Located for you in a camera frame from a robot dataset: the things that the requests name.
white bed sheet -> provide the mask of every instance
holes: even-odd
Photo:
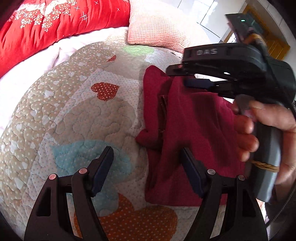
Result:
[[[104,41],[119,28],[107,28],[71,36],[22,61],[0,78],[0,136],[8,125],[18,102],[30,86],[43,74],[85,45]]]

pillow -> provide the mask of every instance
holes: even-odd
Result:
[[[130,0],[130,44],[162,46],[180,53],[184,48],[211,44],[201,26],[180,9],[151,0]]]
[[[68,36],[128,26],[128,0],[25,0],[0,31],[0,78]]]

red blanket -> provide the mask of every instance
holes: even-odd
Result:
[[[186,88],[181,77],[168,77],[155,66],[147,68],[143,81],[146,128],[136,140],[148,153],[145,199],[153,204],[199,206],[201,199],[190,186],[178,152],[189,147],[197,160],[220,175],[243,174],[231,104],[217,94]]]

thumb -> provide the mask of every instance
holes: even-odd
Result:
[[[282,131],[296,132],[296,123],[290,110],[278,104],[263,104],[251,100],[249,102],[254,116],[264,125],[274,126]]]

human hand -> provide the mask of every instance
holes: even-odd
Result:
[[[274,126],[283,131],[282,156],[279,172],[276,178],[276,195],[278,200],[286,197],[296,178],[296,122],[292,112],[283,106],[275,104],[262,104],[250,101],[253,116],[262,124]],[[232,110],[239,112],[234,102]],[[259,147],[258,139],[252,135],[254,122],[245,115],[237,115],[234,121],[237,131],[239,160],[246,162],[250,152],[255,152]]]

